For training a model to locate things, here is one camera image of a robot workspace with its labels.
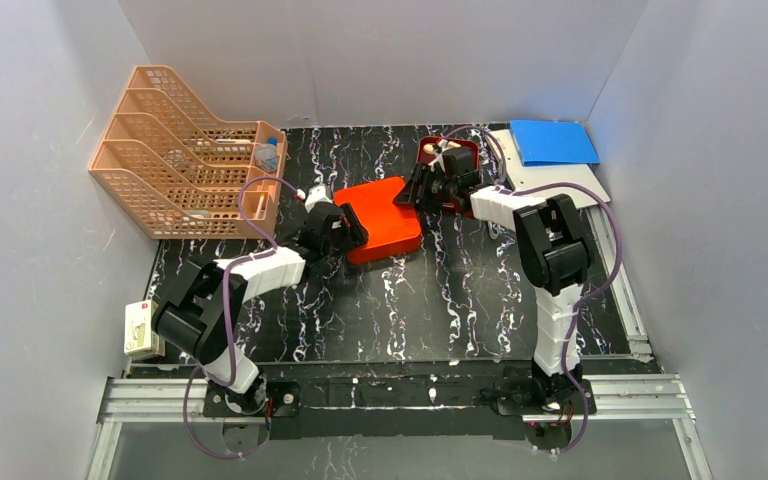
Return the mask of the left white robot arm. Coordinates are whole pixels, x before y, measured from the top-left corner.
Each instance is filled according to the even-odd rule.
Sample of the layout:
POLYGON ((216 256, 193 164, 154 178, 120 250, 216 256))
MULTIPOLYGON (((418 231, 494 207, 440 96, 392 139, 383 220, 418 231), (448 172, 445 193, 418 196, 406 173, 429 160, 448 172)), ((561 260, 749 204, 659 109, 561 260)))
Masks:
POLYGON ((235 336, 244 303, 298 285, 315 264, 368 239, 350 204, 319 201, 285 244, 232 260, 189 260, 154 310, 152 330, 195 360, 213 385, 260 411, 267 404, 265 379, 235 336))

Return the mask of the orange box lid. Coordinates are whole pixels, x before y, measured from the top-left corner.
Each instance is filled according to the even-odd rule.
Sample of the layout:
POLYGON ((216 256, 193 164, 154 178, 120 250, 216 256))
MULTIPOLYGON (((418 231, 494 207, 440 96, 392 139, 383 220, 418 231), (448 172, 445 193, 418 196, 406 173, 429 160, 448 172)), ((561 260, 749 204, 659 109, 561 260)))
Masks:
POLYGON ((338 205, 350 203, 368 234, 415 230, 422 234, 416 210, 393 204, 394 197, 404 185, 401 177, 388 177, 338 190, 334 200, 338 205))

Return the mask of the orange chocolate box with tray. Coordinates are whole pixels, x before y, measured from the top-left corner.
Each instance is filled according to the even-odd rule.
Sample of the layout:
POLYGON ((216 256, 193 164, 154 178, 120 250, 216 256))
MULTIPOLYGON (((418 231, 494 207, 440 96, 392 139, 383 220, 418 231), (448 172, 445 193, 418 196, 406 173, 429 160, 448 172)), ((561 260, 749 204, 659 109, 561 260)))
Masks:
POLYGON ((421 231, 408 232, 370 232, 368 242, 354 248, 347 254, 353 265, 376 262, 388 257, 413 252, 420 247, 421 231))

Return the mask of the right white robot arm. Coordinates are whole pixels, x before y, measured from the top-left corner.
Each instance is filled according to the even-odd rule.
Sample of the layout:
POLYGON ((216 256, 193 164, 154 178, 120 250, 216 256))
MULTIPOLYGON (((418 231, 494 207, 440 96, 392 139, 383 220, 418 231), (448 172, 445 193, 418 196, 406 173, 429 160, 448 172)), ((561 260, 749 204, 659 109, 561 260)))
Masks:
POLYGON ((548 409, 583 390, 579 301, 594 259, 574 201, 565 194, 527 196, 483 181, 475 152, 444 140, 426 143, 395 204, 451 210, 514 232, 519 258, 537 303, 537 337, 528 377, 481 391, 482 402, 548 409))

